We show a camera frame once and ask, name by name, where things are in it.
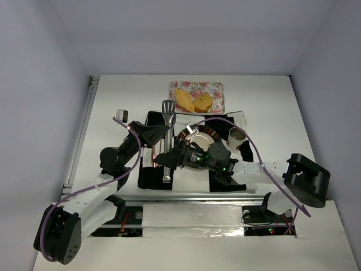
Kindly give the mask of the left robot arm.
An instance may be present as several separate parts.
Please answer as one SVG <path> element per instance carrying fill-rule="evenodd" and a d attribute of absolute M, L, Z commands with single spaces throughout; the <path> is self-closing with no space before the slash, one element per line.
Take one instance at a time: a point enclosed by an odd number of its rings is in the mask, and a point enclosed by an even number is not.
<path fill-rule="evenodd" d="M 123 143 L 100 152 L 102 171 L 94 183 L 45 209 L 33 247 L 47 261 L 67 265 L 77 255 L 84 237 L 116 217 L 122 199 L 115 192 L 133 170 L 126 164 L 133 157 L 140 159 L 142 148 L 154 146 L 170 129 L 168 125 L 146 126 L 138 121 L 123 127 L 128 132 Z"/>

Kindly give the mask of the silver metal tongs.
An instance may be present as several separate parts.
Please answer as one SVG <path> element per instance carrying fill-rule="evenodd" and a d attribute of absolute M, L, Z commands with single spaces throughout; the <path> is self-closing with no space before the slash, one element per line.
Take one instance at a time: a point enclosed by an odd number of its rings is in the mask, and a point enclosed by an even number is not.
<path fill-rule="evenodd" d="M 164 118 L 164 123 L 169 127 L 165 137 L 164 137 L 164 153 L 167 153 L 172 146 L 172 135 L 173 135 L 173 121 L 176 117 L 175 112 L 175 102 L 173 100 L 164 100 L 162 101 L 162 116 Z M 162 178 L 162 183 L 170 183 L 170 168 L 164 166 L 164 174 Z"/>

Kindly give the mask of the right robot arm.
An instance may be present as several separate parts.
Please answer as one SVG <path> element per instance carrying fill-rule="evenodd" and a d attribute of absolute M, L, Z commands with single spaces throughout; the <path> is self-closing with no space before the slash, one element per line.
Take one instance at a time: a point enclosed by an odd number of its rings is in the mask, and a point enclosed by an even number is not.
<path fill-rule="evenodd" d="M 245 162 L 234 159 L 220 142 L 212 143 L 206 151 L 185 140 L 170 151 L 159 154 L 155 162 L 172 170 L 183 167 L 207 169 L 214 179 L 225 186 L 239 185 L 244 189 L 257 184 L 272 184 L 276 192 L 265 196 L 266 207 L 275 214 L 297 207 L 306 216 L 306 207 L 323 208 L 331 174 L 301 154 L 276 162 Z"/>

